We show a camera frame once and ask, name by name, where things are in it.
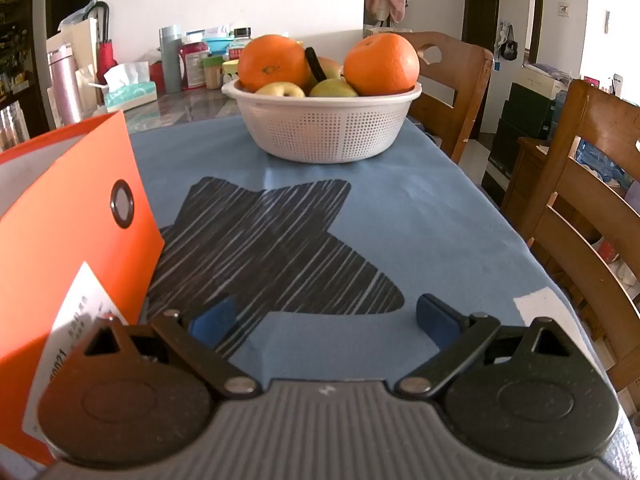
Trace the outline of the orange cardboard box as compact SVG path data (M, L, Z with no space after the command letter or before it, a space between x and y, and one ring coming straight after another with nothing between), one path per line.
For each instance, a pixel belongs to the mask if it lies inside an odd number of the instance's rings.
M50 465L37 405L97 318L137 322L164 241L123 114L1 155L1 454Z

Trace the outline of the blue patterned tablecloth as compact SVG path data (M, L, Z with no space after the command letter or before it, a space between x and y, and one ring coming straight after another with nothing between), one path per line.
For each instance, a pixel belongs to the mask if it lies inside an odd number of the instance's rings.
M416 322L425 294L506 325L548 316L591 352L521 237L413 125L381 155L329 166L267 155L239 117L131 144L165 242L150 313L230 296L218 350L261 382L397 382L444 334Z

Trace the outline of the wooden chair near right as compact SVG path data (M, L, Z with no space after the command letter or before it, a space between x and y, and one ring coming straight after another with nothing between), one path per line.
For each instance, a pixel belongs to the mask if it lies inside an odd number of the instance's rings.
M632 272L639 270L639 215L620 194L573 158L586 140L621 166L639 175L638 107L575 80L568 88L558 128L532 197L518 224L527 244L539 244L559 263L585 299L611 347L608 370L616 391L639 397L639 310L611 268L585 237L554 208L570 204L610 242Z

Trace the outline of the wooden chair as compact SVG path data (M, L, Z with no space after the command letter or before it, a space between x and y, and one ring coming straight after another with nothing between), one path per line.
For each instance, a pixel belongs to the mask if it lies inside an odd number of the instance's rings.
M491 74L492 54L442 32L404 32L420 60L420 75L452 92L447 103L424 92L409 116L442 140L440 149L460 162L474 127Z
M568 88L558 128L532 197L518 224L527 244L539 244L559 263L585 299L611 347L608 370L616 391L639 397L639 310L611 268L585 237L554 208L570 204L610 242L632 272L639 270L639 215L620 194L573 158L586 140L621 166L639 175L638 107L575 80Z

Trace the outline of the tissue box teal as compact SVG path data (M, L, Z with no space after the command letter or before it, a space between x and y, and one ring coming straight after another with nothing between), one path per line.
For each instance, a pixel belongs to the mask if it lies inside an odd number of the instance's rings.
M109 113L126 112L157 100L148 62L118 64L105 73L105 81L104 105Z

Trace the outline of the wooden chair far right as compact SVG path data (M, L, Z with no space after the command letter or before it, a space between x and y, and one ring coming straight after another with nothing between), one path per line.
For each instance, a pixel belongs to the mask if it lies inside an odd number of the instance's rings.
M460 162L474 127L491 74L492 54L442 32L404 32L420 60L420 75L452 92L447 103L424 92L409 116L442 140L440 149Z

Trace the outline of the white perforated plastic bowl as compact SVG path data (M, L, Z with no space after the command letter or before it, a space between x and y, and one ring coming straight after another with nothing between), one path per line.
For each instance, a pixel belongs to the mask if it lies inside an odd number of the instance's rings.
M342 164L388 150L422 86L390 96L290 98L247 92L235 79L222 93L235 100L250 136L268 154L291 162Z

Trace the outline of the yellow apple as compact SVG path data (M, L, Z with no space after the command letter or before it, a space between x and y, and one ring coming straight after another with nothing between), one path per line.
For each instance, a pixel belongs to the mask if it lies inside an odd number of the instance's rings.
M303 99L305 91L289 81L275 81L266 84L255 92L256 96L278 96L279 98Z

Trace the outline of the pink thermos bottle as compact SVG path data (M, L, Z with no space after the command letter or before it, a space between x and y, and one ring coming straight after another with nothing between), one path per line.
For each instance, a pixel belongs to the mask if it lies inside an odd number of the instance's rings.
M84 119L76 70L77 64L70 44L62 44L48 53L51 84L56 108L64 125L78 124Z

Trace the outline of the grey tall bottle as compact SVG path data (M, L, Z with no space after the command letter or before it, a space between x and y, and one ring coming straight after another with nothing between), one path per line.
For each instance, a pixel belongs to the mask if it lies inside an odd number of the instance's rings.
M170 25L158 31L160 36L160 57L162 58L165 90L178 93L182 89L180 73L180 54L182 33L178 25Z

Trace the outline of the large orange right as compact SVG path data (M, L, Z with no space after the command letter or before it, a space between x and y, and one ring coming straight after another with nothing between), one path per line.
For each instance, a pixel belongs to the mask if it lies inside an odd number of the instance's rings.
M389 96L414 88L420 60L406 38L384 32L353 46L346 55L343 72L360 96Z

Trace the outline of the large orange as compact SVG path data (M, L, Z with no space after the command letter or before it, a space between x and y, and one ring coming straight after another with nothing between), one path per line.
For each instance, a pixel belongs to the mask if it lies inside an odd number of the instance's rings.
M290 82L304 88L311 77L305 49L295 40L266 35L253 39L242 51L238 76L249 92L272 82Z
M346 55L343 72L360 96L389 96L414 88L420 60L406 38L384 32L353 46Z

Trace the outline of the paper shopping bag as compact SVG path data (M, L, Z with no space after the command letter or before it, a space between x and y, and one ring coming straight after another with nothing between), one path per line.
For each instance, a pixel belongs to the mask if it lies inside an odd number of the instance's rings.
M63 44L72 47L77 70L78 90L82 109L86 117L91 116L99 107L98 88L93 87L98 80L98 20L87 18L77 24L68 25L62 32L47 40L47 52L58 50Z

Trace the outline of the large orange left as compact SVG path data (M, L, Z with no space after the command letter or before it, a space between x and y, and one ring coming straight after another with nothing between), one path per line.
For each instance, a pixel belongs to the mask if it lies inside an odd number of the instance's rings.
M304 88L311 77L305 49L295 40L266 35L253 39L242 51L238 76L249 92L272 82L290 82Z

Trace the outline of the green pear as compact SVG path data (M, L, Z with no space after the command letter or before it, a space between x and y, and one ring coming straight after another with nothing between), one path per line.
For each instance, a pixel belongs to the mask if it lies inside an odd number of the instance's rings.
M342 78L329 78L318 82L309 92L314 98L356 98L357 91Z

